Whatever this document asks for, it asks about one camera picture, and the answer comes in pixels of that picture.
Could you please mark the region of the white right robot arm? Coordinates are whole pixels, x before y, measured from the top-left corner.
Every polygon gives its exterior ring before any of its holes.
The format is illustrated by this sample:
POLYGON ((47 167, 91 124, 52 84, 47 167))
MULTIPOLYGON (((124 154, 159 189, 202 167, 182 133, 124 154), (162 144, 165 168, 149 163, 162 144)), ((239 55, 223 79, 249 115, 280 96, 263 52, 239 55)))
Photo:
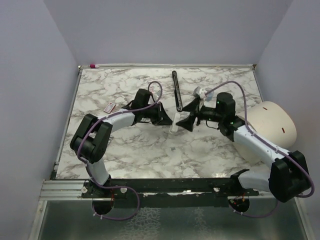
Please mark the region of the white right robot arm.
POLYGON ((261 160, 269 173, 259 174, 243 170, 234 175, 229 189, 240 196, 247 189, 270 192, 280 202, 315 190, 309 175, 305 156, 288 149, 297 139, 297 130, 291 117, 276 103, 262 102, 240 115, 236 102, 228 92, 220 92, 215 107, 207 107, 199 96, 183 108, 189 116, 176 126, 193 131, 201 121, 216 122, 221 134, 233 142, 239 154, 248 162, 261 160))

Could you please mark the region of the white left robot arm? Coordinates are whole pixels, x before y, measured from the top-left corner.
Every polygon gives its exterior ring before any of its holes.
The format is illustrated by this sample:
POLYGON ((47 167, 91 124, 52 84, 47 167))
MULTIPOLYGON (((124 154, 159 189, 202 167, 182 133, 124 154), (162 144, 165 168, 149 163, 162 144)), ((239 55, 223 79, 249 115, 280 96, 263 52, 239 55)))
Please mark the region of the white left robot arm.
POLYGON ((90 180, 94 183, 93 191, 97 196, 106 197, 111 190, 107 182, 110 178, 103 156, 113 132, 134 126, 142 119, 149 119, 154 126, 170 126, 173 121, 167 115, 161 102, 149 103, 152 93, 140 88, 134 100, 120 110, 108 116, 97 117, 86 114, 77 128, 70 148, 78 159, 85 164, 90 180))

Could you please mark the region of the white stapler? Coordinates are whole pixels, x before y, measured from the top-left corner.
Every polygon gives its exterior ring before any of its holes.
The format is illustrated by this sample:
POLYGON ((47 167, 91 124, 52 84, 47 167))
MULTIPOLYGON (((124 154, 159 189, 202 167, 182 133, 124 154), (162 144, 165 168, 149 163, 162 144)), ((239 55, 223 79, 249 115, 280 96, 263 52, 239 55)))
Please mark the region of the white stapler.
POLYGON ((170 132, 171 133, 176 133, 178 131, 178 126, 177 126, 177 122, 180 120, 180 114, 178 112, 176 112, 173 117, 172 117, 172 124, 170 126, 170 132))

